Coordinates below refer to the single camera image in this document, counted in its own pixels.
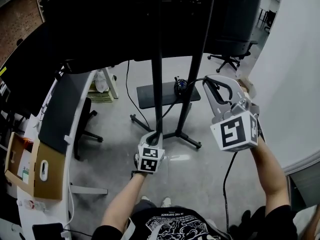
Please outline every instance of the gray floor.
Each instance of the gray floor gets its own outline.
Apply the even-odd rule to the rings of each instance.
[[[242,72],[249,74],[257,55],[245,58],[241,63]],[[191,57],[168,58],[163,60],[163,82],[174,80],[175,76],[188,78]],[[215,74],[222,61],[203,55],[199,77]],[[91,119],[87,130],[104,138],[103,143],[83,136],[79,142],[79,155],[82,161],[72,160],[70,178],[73,184],[86,187],[108,188],[109,194],[74,194],[75,216],[71,229],[92,234],[101,223],[108,204],[130,179],[134,169],[133,155],[142,135],[146,132],[130,120],[130,114],[137,114],[126,93],[127,62],[110,69],[117,76],[119,99],[113,103],[93,103],[92,109],[98,115]],[[235,77],[230,66],[221,70],[222,75]],[[132,99],[138,104],[136,87],[152,83],[151,62],[130,62],[128,89]],[[223,180],[232,158],[232,153],[219,150],[210,131],[213,117],[210,105],[200,82],[196,87],[201,100],[194,102],[183,131],[191,138],[200,141],[202,148],[196,150],[183,140],[172,138],[164,141],[165,156],[157,174],[149,175],[140,195],[148,196],[156,205],[167,196],[174,205],[194,209],[204,218],[210,218],[219,228],[226,228]],[[173,107],[164,118],[163,132],[176,129],[181,104]],[[142,111],[152,128],[155,127],[153,108]],[[249,151],[237,155],[230,171],[226,192],[230,224],[238,224],[241,214],[250,209],[255,211],[265,202],[259,184],[254,160]]]

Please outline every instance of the white desk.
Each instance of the white desk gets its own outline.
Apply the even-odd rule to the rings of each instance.
[[[37,210],[28,210],[24,206],[19,206],[19,216],[21,220],[21,226],[23,230],[23,235],[26,240],[34,240],[34,233],[32,231],[32,226],[35,224],[50,224],[50,223],[61,223],[63,226],[67,224],[69,221],[69,213],[68,213],[68,168],[70,165],[71,157],[73,155],[73,148],[74,148],[74,139],[76,136],[78,123],[80,119],[80,115],[85,103],[85,99],[87,97],[90,84],[93,81],[93,78],[96,74],[96,70],[92,71],[89,74],[89,77],[85,83],[84,89],[81,94],[81,98],[79,104],[76,108],[73,123],[70,130],[70,143],[67,146],[66,154],[65,154],[65,164],[64,164],[64,172],[63,172],[63,184],[62,184],[62,200],[49,200],[49,199],[41,199],[41,198],[34,198],[30,196],[28,193],[24,192],[19,187],[17,188],[17,199],[18,201],[23,201],[24,199],[27,200],[37,200],[44,202],[48,211],[42,212]],[[48,97],[54,87],[56,82],[52,85],[51,90],[49,91],[44,104],[47,102]],[[38,136],[38,131],[33,126],[37,123],[38,119],[35,116],[31,115],[28,125],[25,130],[24,136],[26,138],[34,140]],[[73,193],[80,193],[80,194],[107,194],[107,189],[102,188],[89,188],[89,187],[81,187],[81,186],[72,186],[71,191]]]

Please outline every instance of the person's left arm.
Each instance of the person's left arm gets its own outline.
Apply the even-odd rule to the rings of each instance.
[[[118,229],[122,234],[130,217],[137,198],[146,179],[146,173],[136,173],[125,188],[116,195],[104,212],[101,226],[111,226]]]

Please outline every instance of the white paper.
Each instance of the white paper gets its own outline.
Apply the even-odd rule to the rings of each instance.
[[[21,156],[18,172],[17,172],[17,175],[19,177],[21,177],[21,178],[23,177],[24,170],[29,172],[30,158],[31,158],[31,153],[28,150],[24,149],[22,156]]]

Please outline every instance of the curved white wall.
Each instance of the curved white wall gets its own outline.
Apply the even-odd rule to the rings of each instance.
[[[282,167],[320,150],[320,0],[281,0],[249,79]]]

